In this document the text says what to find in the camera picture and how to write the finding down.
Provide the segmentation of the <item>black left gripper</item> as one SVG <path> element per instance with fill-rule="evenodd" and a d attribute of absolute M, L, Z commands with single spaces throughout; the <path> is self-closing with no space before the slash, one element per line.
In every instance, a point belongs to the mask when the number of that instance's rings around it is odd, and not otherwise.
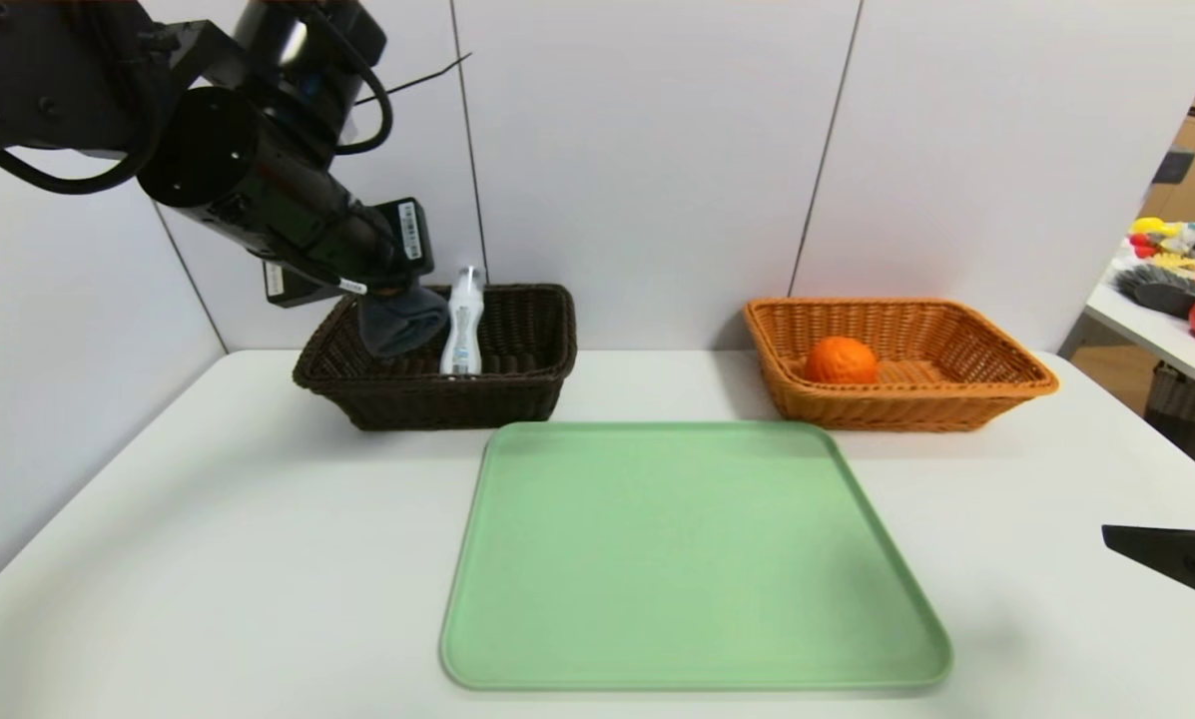
<path fill-rule="evenodd" d="M 392 251 L 388 268 L 393 283 L 405 284 L 433 274 L 433 245 L 423 205 L 417 199 L 396 199 L 372 209 L 388 226 L 386 248 Z M 264 262 L 263 268 L 266 301 L 283 309 L 345 295 L 364 295 L 366 291 L 364 284 L 338 278 L 324 283 L 282 263 Z"/>

